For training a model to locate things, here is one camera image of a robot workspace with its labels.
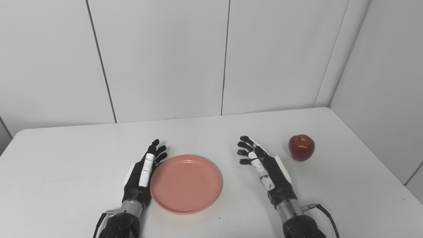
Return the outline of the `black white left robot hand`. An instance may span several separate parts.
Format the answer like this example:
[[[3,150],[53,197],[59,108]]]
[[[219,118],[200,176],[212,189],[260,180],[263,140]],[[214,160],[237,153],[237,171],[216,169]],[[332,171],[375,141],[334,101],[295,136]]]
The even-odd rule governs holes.
[[[167,158],[166,145],[160,145],[155,139],[148,147],[142,159],[135,163],[124,186],[122,202],[136,201],[145,209],[151,200],[150,179],[157,167]]]

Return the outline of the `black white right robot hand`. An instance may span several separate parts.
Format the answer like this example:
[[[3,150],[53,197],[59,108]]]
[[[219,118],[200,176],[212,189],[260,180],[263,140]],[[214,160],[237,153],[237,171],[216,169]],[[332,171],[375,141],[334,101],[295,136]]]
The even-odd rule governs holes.
[[[248,136],[241,136],[237,143],[237,155],[241,165],[251,165],[258,174],[259,180],[267,191],[271,204],[277,206],[286,200],[297,200],[290,177],[281,160],[272,157],[260,144]]]

